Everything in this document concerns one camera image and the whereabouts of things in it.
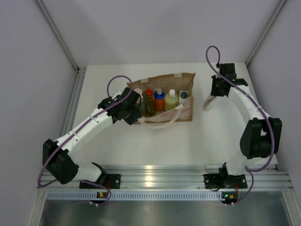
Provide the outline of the green bottle beige cap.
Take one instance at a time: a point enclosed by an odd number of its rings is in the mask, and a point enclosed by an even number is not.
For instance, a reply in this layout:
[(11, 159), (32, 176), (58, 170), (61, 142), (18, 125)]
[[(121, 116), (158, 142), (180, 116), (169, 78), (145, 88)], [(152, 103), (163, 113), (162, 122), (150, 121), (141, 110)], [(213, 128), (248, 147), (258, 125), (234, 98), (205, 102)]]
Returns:
[(135, 88), (134, 92), (139, 94), (135, 106), (142, 112), (143, 111), (143, 91), (140, 88)]

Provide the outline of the red capped oil bottle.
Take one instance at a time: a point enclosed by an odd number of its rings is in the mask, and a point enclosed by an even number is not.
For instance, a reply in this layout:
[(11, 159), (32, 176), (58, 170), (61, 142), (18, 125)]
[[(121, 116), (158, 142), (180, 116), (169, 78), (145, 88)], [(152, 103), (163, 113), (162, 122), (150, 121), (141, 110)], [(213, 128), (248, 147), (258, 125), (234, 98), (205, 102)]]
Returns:
[(151, 89), (146, 89), (145, 108), (148, 116), (152, 117), (155, 115), (155, 100), (153, 91)]

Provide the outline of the blue capped orange bottle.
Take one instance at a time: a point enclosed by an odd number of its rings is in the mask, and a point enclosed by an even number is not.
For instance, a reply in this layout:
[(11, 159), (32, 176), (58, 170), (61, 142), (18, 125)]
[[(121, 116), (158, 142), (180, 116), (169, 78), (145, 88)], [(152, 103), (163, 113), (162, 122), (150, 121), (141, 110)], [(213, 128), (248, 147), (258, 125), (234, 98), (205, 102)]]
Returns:
[(155, 88), (154, 90), (156, 111), (163, 111), (165, 108), (165, 93), (163, 92), (162, 88)]

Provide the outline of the white box dark cap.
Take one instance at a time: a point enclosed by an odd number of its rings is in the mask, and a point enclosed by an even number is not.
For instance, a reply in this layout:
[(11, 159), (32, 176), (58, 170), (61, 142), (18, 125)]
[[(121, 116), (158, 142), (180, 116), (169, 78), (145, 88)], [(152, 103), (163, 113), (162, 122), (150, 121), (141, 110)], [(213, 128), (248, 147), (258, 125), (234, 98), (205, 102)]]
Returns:
[(178, 105), (183, 104), (183, 103), (186, 101), (186, 99), (188, 99), (188, 97), (189, 97), (189, 92), (186, 91), (186, 90), (181, 90), (181, 91), (179, 92), (179, 101), (178, 101)]

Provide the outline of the brown jute canvas bag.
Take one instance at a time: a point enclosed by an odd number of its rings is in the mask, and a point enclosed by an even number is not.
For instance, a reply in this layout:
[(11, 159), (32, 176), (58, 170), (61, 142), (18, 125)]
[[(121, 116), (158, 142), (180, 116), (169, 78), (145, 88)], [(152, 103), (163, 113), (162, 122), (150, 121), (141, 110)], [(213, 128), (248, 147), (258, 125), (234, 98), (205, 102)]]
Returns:
[[(195, 76), (195, 73), (172, 73), (128, 83), (128, 87), (132, 87), (133, 90), (140, 88), (143, 91), (142, 116), (135, 124), (141, 124), (150, 129), (161, 129), (170, 126), (174, 122), (192, 121), (194, 104), (192, 88)], [(183, 104), (178, 105), (176, 108), (170, 111), (166, 111), (165, 109), (160, 112), (156, 111), (155, 115), (150, 117), (147, 115), (145, 108), (146, 89), (151, 89), (154, 95), (155, 88), (162, 88), (165, 96), (171, 89), (174, 89), (178, 95), (181, 90), (186, 90), (189, 92), (189, 97)]]

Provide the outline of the pale yellow pump bottle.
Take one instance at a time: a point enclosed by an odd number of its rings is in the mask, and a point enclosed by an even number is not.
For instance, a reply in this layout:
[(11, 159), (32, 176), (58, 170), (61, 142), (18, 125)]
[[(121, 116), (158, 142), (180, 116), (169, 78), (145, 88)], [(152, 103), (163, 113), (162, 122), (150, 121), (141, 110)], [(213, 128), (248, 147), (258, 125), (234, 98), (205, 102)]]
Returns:
[(165, 110), (170, 111), (178, 106), (179, 96), (174, 89), (169, 90), (165, 96)]

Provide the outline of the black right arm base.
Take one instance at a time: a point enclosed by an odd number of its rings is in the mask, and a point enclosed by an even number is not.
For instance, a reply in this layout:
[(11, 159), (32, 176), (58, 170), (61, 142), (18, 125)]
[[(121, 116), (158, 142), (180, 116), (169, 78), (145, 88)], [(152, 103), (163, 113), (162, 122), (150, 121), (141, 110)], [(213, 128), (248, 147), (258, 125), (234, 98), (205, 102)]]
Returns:
[(248, 188), (245, 175), (222, 176), (217, 173), (204, 174), (205, 188), (210, 190), (219, 189), (245, 189)]

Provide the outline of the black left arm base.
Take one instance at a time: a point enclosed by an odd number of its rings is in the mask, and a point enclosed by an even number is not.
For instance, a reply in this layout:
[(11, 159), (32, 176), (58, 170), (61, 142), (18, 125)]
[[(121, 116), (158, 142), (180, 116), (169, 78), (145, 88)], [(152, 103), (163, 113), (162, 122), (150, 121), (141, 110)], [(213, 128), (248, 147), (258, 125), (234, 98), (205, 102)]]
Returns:
[[(97, 185), (102, 185), (108, 189), (120, 189), (121, 175), (120, 174), (106, 174), (100, 176), (100, 178), (95, 182)], [(80, 189), (94, 189), (98, 188), (95, 185), (90, 185), (87, 183), (80, 182)]]

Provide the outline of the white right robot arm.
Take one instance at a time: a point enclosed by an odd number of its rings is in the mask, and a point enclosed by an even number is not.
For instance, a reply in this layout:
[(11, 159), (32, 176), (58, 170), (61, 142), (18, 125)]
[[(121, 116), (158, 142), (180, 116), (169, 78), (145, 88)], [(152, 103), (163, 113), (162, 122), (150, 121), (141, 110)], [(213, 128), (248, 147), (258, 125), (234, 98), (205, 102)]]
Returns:
[(239, 142), (240, 150), (224, 164), (226, 171), (219, 175), (219, 182), (230, 187), (236, 182), (236, 176), (244, 174), (262, 158), (269, 158), (271, 149), (278, 152), (282, 122), (272, 118), (255, 100), (245, 79), (237, 77), (234, 63), (217, 64), (218, 72), (235, 86), (217, 75), (212, 76), (211, 93), (207, 101), (226, 96), (238, 109), (246, 127)]

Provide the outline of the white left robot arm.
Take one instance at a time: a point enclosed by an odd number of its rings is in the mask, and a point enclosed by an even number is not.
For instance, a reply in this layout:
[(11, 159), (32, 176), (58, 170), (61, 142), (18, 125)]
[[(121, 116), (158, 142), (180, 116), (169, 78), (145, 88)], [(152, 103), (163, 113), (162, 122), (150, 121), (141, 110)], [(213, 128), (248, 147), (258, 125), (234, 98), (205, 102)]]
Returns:
[(73, 180), (89, 181), (94, 187), (106, 184), (106, 171), (97, 163), (81, 163), (76, 156), (96, 135), (117, 121), (132, 125), (142, 116), (140, 94), (126, 87), (104, 99), (77, 127), (53, 141), (43, 144), (43, 168), (64, 185)]

